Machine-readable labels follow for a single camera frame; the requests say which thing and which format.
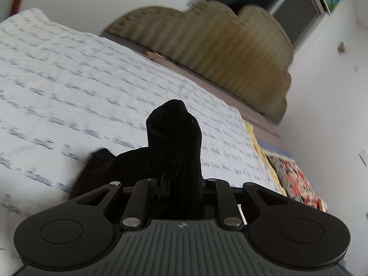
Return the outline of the black pants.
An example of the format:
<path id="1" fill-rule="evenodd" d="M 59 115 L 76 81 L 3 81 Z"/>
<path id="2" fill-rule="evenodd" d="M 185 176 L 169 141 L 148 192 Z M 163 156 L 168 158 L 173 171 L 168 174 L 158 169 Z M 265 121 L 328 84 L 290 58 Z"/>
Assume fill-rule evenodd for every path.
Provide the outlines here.
<path id="1" fill-rule="evenodd" d="M 90 154 L 70 192 L 70 198 L 96 190 L 112 181 L 133 187 L 156 179 L 145 205 L 147 219 L 205 220 L 215 216 L 202 193 L 202 132 L 181 100 L 155 108 L 146 120 L 147 147 L 114 155 L 106 148 Z"/>

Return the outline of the floral patterned blanket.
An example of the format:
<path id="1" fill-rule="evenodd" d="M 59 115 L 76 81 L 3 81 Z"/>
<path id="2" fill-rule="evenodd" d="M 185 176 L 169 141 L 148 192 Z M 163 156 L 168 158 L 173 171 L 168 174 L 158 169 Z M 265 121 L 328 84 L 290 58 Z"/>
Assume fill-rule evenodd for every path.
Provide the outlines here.
<path id="1" fill-rule="evenodd" d="M 267 155 L 267 160 L 275 170 L 279 182 L 289 198 L 325 213 L 328 212 L 327 204 L 312 189 L 307 177 L 295 160 L 276 155 Z"/>

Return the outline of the yellow blanket edge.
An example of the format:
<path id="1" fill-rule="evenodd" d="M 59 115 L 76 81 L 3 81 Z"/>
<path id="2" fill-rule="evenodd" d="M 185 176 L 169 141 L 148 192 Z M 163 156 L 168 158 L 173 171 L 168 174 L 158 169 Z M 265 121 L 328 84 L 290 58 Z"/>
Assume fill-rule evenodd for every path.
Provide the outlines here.
<path id="1" fill-rule="evenodd" d="M 279 188 L 280 194 L 282 194 L 283 196 L 287 196 L 285 189 L 282 187 L 281 183 L 279 182 L 279 178 L 278 178 L 278 175 L 276 174 L 276 171 L 274 170 L 274 168 L 268 161 L 268 158 L 266 157 L 262 147 L 260 147 L 260 145 L 258 144 L 258 141 L 254 135 L 254 127 L 252 126 L 251 123 L 248 123 L 247 121 L 244 121 L 244 125 L 247 129 L 247 132 L 250 135 L 254 149 L 256 150 L 258 156 L 263 160 L 264 164 L 267 166 L 267 170 L 270 172 L 274 183 Z"/>

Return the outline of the white script-print bed sheet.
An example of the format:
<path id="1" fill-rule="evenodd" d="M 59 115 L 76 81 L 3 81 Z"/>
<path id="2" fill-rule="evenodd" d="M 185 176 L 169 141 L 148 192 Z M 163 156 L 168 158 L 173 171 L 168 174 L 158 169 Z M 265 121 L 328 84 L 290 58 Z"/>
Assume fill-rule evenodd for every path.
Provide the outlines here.
<path id="1" fill-rule="evenodd" d="M 146 118 L 174 98 L 200 124 L 205 178 L 283 193 L 240 112 L 193 81 L 40 9 L 1 23 L 2 275 L 22 266 L 19 223 L 65 201 L 92 151 L 145 147 Z"/>

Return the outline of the olive upholstered headboard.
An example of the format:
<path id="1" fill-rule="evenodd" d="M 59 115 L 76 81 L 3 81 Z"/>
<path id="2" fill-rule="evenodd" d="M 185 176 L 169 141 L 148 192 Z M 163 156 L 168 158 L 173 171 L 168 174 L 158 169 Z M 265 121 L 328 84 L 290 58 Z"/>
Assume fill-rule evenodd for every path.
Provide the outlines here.
<path id="1" fill-rule="evenodd" d="M 294 51 L 279 22 L 259 6 L 239 13 L 216 1 L 186 11 L 138 8 L 105 33 L 163 55 L 279 123 L 287 109 Z"/>

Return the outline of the white wall switch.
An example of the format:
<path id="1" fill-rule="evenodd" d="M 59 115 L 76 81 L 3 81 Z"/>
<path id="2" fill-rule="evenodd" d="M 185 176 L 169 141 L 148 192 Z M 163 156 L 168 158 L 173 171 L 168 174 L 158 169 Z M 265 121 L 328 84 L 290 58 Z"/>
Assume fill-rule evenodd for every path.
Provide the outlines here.
<path id="1" fill-rule="evenodd" d="M 368 152 L 366 151 L 366 149 L 362 149 L 359 152 L 359 157 L 362 160 L 364 166 L 367 166 L 368 165 Z"/>

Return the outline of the small wall hook ornament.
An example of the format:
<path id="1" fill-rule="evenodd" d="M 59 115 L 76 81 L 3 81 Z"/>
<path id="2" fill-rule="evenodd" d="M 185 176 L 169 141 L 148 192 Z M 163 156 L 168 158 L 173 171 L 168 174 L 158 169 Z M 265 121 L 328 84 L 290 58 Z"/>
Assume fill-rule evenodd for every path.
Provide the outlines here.
<path id="1" fill-rule="evenodd" d="M 344 54 L 344 53 L 346 52 L 345 45 L 344 45 L 344 43 L 343 43 L 343 42 L 340 42 L 340 43 L 339 43 L 339 46 L 338 46 L 338 52 L 339 52 L 340 54 Z"/>

